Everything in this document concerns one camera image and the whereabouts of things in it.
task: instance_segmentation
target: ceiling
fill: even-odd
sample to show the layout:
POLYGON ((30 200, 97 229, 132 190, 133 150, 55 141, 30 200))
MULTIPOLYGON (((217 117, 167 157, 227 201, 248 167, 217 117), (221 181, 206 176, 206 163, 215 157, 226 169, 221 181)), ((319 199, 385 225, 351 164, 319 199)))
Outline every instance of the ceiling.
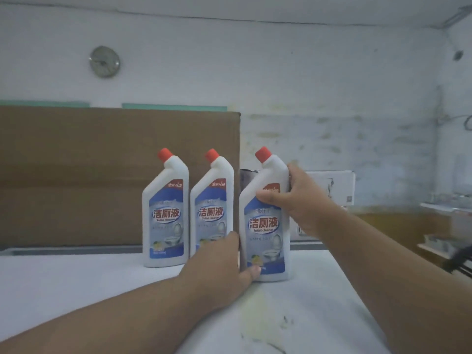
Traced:
POLYGON ((0 0, 101 10, 292 23, 440 25, 472 0, 0 0))

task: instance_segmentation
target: bottle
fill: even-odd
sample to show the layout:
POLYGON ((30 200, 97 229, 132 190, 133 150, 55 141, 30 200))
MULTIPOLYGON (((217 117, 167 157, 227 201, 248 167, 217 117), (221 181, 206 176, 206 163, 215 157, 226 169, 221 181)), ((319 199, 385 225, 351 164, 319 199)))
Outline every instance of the bottle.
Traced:
POLYGON ((288 192, 288 167, 266 147, 255 155, 263 169, 239 196, 240 270, 257 265, 261 267, 258 281, 287 280, 291 270, 289 216, 280 207, 257 200, 256 191, 288 192))
POLYGON ((145 267, 167 267, 188 259, 188 168, 169 149, 159 159, 164 170, 143 191, 145 267))
POLYGON ((210 170, 190 192, 190 255, 233 231, 234 175, 215 149, 205 154, 210 170))

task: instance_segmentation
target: person's left hand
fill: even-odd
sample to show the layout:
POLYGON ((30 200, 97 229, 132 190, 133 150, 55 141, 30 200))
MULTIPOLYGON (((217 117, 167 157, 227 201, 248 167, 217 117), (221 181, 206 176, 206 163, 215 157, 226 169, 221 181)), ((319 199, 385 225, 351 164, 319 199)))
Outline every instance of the person's left hand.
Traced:
POLYGON ((238 249, 239 235, 232 231, 225 238, 200 247, 179 274, 186 288, 202 296, 208 310, 232 303, 261 273, 258 266, 239 273, 238 249))

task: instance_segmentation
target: white table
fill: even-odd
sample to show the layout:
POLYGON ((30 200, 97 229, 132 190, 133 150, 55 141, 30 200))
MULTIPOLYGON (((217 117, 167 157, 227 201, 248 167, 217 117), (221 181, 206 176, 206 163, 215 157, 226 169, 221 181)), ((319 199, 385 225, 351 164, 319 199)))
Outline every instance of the white table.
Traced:
MULTIPOLYGON (((0 257, 0 341, 182 268, 145 268, 141 262, 140 254, 0 257)), ((287 354, 389 353, 383 333, 328 251, 292 251, 292 264, 291 280, 255 285, 203 321, 179 354, 280 354, 242 338, 242 303, 255 291, 265 298, 271 321, 281 323, 277 335, 287 354)))

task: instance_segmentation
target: round clock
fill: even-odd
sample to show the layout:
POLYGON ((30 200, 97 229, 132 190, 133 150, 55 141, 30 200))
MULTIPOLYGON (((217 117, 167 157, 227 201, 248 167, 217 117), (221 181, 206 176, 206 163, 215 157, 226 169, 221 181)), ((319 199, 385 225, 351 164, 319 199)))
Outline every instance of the round clock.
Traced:
POLYGON ((98 77, 113 77, 119 71, 119 57, 111 48, 105 46, 97 47, 91 52, 89 61, 90 67, 98 77))

